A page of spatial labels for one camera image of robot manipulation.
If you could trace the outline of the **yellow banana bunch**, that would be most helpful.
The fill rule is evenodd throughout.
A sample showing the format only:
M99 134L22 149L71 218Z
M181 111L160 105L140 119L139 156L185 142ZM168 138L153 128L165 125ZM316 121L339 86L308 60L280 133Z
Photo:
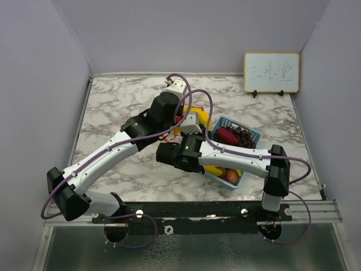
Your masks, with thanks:
M204 166L206 172L218 178L224 178L226 175L226 169L224 167L217 167L213 165Z
M202 107L191 106L186 120L172 134L178 136L181 132L184 134L198 133L201 131L201 126L206 127L208 120L209 114Z

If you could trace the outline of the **clear orange zip bag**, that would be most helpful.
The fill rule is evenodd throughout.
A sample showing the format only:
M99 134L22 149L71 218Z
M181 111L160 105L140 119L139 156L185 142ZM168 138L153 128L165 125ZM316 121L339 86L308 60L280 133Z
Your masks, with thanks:
M208 120L210 120L208 129L211 130L213 122L211 121L209 114L204 110L203 107L191 106L185 121L182 122L179 127L175 128L170 133L161 136L159 139L169 143L175 140L177 136L181 136L182 134L186 135L202 132L201 126L206 126Z

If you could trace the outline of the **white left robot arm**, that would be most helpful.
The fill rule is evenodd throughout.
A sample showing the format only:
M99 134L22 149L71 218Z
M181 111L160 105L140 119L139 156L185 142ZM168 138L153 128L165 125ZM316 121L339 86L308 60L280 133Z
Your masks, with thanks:
M111 222L120 222L125 214L121 198L116 193L91 193L89 188L111 168L179 127L175 119L182 115L187 96L184 91L162 92L150 108L129 118L92 154L63 170L51 168L46 174L48 200L54 201L58 215L73 221L86 213L100 213Z

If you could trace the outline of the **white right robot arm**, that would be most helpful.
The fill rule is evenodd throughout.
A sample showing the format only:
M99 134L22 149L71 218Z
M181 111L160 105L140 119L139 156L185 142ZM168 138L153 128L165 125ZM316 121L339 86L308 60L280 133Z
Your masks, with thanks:
M290 161L284 149L250 149L221 144L207 135L186 134L181 143L161 143L156 161L185 172L204 172L207 165L238 169L263 178L260 216L271 221L279 215L281 200L289 194Z

